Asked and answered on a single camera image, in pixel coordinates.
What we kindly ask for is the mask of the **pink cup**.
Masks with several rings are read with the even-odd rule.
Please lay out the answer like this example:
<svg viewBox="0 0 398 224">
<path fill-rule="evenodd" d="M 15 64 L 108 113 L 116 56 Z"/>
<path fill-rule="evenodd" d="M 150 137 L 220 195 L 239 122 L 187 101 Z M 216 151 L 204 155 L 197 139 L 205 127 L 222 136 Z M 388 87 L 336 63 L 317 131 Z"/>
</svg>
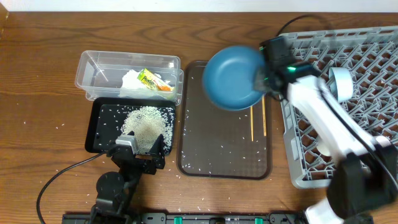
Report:
<svg viewBox="0 0 398 224">
<path fill-rule="evenodd" d="M 376 136 L 375 140 L 377 141 L 378 144 L 380 144 L 382 147 L 387 147 L 391 145 L 390 140 L 386 138 L 385 136 Z"/>
</svg>

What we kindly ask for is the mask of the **dark blue plate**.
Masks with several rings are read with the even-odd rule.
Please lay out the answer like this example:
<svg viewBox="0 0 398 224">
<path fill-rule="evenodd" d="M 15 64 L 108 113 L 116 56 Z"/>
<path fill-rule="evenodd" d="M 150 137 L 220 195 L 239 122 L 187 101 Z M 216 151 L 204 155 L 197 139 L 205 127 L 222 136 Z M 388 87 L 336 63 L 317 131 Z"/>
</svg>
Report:
<svg viewBox="0 0 398 224">
<path fill-rule="evenodd" d="M 261 53 L 251 47 L 237 45 L 215 54 L 205 66 L 203 89 L 217 107 L 239 111 L 255 105 L 263 92 L 254 88 L 257 72 L 266 66 Z"/>
</svg>

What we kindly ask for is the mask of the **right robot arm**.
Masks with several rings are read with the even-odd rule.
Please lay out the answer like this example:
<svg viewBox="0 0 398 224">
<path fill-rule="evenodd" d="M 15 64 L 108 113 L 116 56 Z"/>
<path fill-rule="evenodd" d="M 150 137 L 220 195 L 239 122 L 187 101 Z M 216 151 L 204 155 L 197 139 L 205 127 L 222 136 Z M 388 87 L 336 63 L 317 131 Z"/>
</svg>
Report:
<svg viewBox="0 0 398 224">
<path fill-rule="evenodd" d="M 339 104 L 353 94 L 347 69 L 329 69 L 331 86 L 306 62 L 256 65 L 254 75 L 256 90 L 283 95 L 308 119 L 335 163 L 326 197 L 304 211 L 305 223 L 344 223 L 397 200 L 397 148 L 367 133 Z"/>
</svg>

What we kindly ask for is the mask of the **green white cup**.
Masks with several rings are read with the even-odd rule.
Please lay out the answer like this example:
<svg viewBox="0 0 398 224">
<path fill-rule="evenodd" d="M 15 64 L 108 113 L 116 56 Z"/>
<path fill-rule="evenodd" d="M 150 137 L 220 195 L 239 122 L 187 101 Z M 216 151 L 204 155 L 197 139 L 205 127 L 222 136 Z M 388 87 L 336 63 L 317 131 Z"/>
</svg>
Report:
<svg viewBox="0 0 398 224">
<path fill-rule="evenodd" d="M 317 140 L 318 152 L 324 156 L 330 157 L 331 156 L 330 151 L 327 148 L 327 145 L 324 143 L 323 139 L 320 136 L 318 136 L 316 140 Z"/>
</svg>

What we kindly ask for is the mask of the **light blue bowl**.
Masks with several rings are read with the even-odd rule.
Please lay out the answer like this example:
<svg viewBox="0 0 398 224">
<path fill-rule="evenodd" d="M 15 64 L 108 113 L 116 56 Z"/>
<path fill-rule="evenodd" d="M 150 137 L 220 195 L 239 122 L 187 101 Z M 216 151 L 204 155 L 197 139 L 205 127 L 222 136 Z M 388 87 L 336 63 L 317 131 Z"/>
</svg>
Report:
<svg viewBox="0 0 398 224">
<path fill-rule="evenodd" d="M 339 103 L 353 96 L 353 81 L 347 68 L 329 68 L 330 91 Z"/>
</svg>

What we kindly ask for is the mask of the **wooden chopstick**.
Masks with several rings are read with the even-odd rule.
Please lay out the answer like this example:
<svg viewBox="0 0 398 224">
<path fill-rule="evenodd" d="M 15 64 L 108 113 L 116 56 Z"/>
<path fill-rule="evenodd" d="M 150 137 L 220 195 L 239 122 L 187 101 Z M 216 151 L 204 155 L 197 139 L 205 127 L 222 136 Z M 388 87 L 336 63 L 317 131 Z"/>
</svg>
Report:
<svg viewBox="0 0 398 224">
<path fill-rule="evenodd" d="M 267 136 L 267 125 L 266 125 L 266 99 L 265 96 L 262 96 L 262 125 L 263 125 L 263 135 Z"/>
<path fill-rule="evenodd" d="M 251 128 L 251 141 L 254 141 L 254 117 L 253 117 L 253 107 L 250 107 L 250 128 Z"/>
</svg>

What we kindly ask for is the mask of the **yellow green snack wrapper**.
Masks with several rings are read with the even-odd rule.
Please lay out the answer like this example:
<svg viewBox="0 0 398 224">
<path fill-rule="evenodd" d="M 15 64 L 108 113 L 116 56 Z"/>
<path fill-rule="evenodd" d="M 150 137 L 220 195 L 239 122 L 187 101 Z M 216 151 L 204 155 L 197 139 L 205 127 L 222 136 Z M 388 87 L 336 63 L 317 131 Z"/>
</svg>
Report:
<svg viewBox="0 0 398 224">
<path fill-rule="evenodd" d="M 150 90 L 172 91 L 174 89 L 172 86 L 146 68 L 139 72 L 137 79 Z"/>
</svg>

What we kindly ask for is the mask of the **white tissue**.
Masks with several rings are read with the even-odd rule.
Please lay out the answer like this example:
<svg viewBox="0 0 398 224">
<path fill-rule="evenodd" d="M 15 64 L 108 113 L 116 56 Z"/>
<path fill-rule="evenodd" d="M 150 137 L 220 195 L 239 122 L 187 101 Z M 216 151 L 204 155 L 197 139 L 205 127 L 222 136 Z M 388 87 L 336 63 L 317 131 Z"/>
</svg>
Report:
<svg viewBox="0 0 398 224">
<path fill-rule="evenodd" d="M 119 97 L 121 98 L 150 98 L 160 90 L 151 90 L 139 79 L 138 75 L 143 70 L 130 70 L 122 77 L 122 86 L 120 88 Z"/>
</svg>

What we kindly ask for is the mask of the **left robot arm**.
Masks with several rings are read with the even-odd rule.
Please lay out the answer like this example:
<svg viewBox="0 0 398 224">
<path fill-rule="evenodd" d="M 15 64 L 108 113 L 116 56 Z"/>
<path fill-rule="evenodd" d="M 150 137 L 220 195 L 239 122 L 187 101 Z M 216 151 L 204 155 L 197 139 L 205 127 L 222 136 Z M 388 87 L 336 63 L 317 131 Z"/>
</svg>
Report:
<svg viewBox="0 0 398 224">
<path fill-rule="evenodd" d="M 96 183 L 97 198 L 88 223 L 135 223 L 140 216 L 129 206 L 142 175 L 154 175 L 165 166 L 164 137 L 159 135 L 148 152 L 140 152 L 133 132 L 116 139 L 106 155 L 119 167 Z"/>
</svg>

